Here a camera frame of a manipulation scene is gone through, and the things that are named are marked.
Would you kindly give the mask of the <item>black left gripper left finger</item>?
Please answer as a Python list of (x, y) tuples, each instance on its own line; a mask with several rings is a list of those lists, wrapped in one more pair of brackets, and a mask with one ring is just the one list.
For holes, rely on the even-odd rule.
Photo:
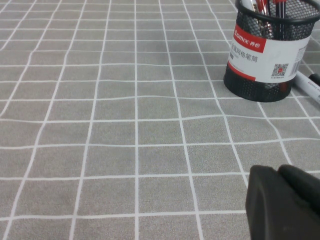
[(269, 166), (250, 168), (245, 200), (252, 240), (318, 240), (320, 214)]

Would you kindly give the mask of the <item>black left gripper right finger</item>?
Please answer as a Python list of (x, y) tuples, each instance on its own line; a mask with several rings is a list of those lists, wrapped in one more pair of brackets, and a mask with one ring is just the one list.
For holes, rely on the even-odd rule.
[(278, 168), (278, 173), (287, 181), (290, 187), (305, 200), (310, 208), (320, 214), (320, 180), (302, 169), (289, 164)]

